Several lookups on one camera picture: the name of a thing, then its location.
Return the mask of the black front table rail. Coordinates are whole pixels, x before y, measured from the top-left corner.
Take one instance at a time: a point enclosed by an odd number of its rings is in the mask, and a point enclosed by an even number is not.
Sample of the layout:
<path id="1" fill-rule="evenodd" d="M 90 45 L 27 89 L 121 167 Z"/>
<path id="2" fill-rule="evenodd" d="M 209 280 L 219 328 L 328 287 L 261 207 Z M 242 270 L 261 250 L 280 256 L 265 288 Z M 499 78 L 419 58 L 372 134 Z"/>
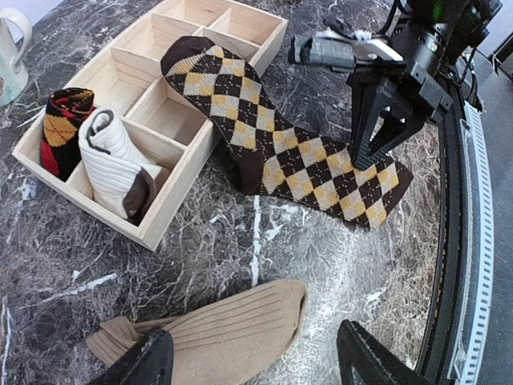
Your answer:
<path id="1" fill-rule="evenodd" d="M 438 256 L 430 312 L 416 371 L 432 384 L 456 384 L 447 377 L 455 347 L 465 278 L 465 169 L 460 121 L 466 84 L 458 83 L 451 68 L 440 76 L 454 102 L 438 130 L 441 167 L 441 214 Z"/>

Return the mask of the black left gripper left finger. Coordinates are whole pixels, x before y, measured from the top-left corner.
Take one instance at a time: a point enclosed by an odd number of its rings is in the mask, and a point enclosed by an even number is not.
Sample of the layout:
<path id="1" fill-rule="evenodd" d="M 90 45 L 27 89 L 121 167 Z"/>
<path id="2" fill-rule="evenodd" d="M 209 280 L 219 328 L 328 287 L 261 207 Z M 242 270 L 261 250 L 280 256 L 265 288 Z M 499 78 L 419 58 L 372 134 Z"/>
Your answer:
<path id="1" fill-rule="evenodd" d="M 155 328 L 87 385 L 169 385 L 172 382 L 173 361 L 172 336 L 164 329 Z"/>

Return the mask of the rolled red argyle sock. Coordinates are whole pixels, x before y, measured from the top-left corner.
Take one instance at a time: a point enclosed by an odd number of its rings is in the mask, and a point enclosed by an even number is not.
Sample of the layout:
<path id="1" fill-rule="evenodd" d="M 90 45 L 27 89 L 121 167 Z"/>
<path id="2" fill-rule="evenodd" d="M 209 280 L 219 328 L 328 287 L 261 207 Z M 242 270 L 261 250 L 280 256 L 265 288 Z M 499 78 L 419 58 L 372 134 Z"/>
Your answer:
<path id="1" fill-rule="evenodd" d="M 81 160 L 78 132 L 95 110 L 94 97 L 92 90 L 81 87 L 58 89 L 48 97 L 40 147 L 41 165 L 64 182 Z"/>

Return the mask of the rolled white ribbed sock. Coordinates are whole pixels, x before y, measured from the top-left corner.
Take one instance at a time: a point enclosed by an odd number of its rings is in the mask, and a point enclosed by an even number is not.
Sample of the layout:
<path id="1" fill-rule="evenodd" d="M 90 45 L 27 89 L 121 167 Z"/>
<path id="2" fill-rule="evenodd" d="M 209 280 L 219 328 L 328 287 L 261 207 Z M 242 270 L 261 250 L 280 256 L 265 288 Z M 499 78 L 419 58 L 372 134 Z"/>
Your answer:
<path id="1" fill-rule="evenodd" d="M 139 225 L 170 171 L 149 160 L 131 141 L 117 111 L 95 109 L 79 129 L 79 150 L 94 200 Z"/>

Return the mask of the beige ribbed sock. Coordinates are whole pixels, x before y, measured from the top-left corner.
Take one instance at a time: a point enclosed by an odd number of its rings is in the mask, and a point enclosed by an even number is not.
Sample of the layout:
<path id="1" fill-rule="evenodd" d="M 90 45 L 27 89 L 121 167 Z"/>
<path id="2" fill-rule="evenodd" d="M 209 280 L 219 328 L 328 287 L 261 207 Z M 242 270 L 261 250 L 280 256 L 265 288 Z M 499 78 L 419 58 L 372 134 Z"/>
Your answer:
<path id="1" fill-rule="evenodd" d="M 303 282 L 280 279 L 179 317 L 141 323 L 113 318 L 86 344 L 110 367 L 150 330 L 161 328 L 174 342 L 172 384 L 242 384 L 290 348 L 300 334 L 306 301 Z"/>

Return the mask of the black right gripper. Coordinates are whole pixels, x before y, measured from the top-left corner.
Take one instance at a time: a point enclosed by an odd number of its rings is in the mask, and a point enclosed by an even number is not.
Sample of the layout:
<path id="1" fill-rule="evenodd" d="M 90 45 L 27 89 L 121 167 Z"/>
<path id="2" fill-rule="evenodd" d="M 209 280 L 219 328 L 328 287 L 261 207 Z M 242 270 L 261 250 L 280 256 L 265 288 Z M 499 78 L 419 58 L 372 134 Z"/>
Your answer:
<path id="1" fill-rule="evenodd" d="M 358 65 L 352 88 L 351 160 L 360 170 L 420 131 L 439 122 L 453 99 L 437 81 L 467 49 L 489 35 L 501 1 L 396 1 L 384 27 L 377 59 Z"/>

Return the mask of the coral pattern ceramic mug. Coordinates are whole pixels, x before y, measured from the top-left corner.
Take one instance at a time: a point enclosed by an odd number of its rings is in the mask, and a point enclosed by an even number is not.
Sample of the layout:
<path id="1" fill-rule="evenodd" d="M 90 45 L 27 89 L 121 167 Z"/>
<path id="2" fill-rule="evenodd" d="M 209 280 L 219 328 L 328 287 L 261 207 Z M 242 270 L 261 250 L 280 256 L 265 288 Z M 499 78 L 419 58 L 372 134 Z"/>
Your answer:
<path id="1" fill-rule="evenodd" d="M 7 23 L 14 24 L 22 33 L 22 44 L 18 47 Z M 32 37 L 32 26 L 19 10 L 1 9 L 1 106 L 13 102 L 28 83 L 29 74 L 22 62 L 23 54 Z"/>

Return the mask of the brown yellow argyle sock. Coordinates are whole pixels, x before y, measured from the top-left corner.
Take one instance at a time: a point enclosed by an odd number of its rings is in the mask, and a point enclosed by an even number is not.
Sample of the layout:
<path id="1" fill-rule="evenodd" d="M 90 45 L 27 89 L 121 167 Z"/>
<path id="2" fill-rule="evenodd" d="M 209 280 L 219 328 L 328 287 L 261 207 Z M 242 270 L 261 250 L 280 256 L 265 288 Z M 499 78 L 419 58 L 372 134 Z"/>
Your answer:
<path id="1" fill-rule="evenodd" d="M 210 38 L 179 38 L 160 66 L 168 84 L 220 132 L 246 195 L 288 199 L 375 229 L 413 180 L 406 166 L 388 156 L 358 170 L 346 144 L 291 124 L 256 70 Z"/>

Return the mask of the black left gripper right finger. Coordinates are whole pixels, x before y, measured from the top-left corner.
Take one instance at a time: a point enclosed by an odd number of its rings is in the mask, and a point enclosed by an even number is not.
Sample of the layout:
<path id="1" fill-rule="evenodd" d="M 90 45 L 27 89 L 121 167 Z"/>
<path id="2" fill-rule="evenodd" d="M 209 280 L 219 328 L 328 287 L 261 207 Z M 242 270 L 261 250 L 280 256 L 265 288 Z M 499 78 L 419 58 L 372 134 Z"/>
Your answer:
<path id="1" fill-rule="evenodd" d="M 342 384 L 430 384 L 387 350 L 358 322 L 343 320 L 337 332 L 337 357 Z"/>

